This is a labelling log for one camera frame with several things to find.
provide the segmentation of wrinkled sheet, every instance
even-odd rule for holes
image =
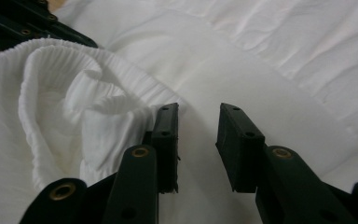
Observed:
[[[358,1],[68,0],[56,15],[186,101],[179,194],[160,195],[160,223],[261,222],[214,146],[222,102],[323,181],[358,181]]]

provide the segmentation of metal grommet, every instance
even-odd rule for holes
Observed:
[[[22,33],[23,35],[30,35],[30,34],[31,34],[31,31],[30,31],[30,30],[27,30],[27,29],[23,29],[23,30],[21,30],[21,33]]]
[[[71,196],[76,191],[76,185],[71,182],[63,183],[52,190],[49,197],[53,201],[60,201]]]
[[[50,21],[56,21],[56,20],[57,20],[57,17],[50,14],[50,15],[48,15],[48,19],[49,19]]]
[[[133,157],[145,157],[149,154],[149,150],[144,147],[139,147],[134,149],[131,154]]]
[[[276,157],[282,158],[282,159],[289,159],[292,158],[292,153],[290,153],[290,151],[283,149],[283,148],[274,148],[272,150],[272,153],[274,153],[274,155]]]

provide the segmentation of white textile surface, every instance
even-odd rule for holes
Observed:
[[[222,102],[323,181],[346,191],[358,181],[358,0],[68,0],[56,15],[186,101],[179,194],[160,195],[160,223],[261,222],[255,196],[231,192],[214,146]],[[22,204],[34,196],[10,190]]]
[[[0,223],[18,223],[49,183],[116,172],[157,110],[179,97],[133,64],[61,40],[0,53]]]

